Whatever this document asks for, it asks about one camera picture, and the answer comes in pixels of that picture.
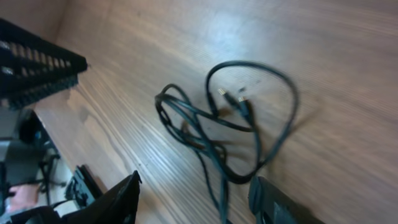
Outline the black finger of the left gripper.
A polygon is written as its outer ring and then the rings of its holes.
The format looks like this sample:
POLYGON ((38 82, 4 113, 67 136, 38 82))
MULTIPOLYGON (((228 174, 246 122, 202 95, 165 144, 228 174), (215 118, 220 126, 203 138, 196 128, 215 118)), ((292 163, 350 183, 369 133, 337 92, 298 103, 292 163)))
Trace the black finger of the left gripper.
POLYGON ((78 84, 86 58, 1 19, 1 106, 22 109, 78 84))

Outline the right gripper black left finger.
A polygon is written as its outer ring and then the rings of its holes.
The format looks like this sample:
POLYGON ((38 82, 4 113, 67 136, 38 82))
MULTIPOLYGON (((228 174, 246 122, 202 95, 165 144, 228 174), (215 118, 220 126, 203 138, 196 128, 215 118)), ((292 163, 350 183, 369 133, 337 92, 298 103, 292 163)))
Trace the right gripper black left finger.
POLYGON ((70 224, 135 224, 141 183, 135 170, 90 206, 64 215, 62 221, 70 224))

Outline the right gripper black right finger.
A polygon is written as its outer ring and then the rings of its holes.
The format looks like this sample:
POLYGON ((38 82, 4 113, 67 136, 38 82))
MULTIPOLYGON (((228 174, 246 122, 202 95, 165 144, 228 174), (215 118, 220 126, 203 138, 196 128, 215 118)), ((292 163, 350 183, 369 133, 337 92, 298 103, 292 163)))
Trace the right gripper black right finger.
POLYGON ((324 224, 307 207, 261 176, 251 179, 248 199, 257 224, 324 224))

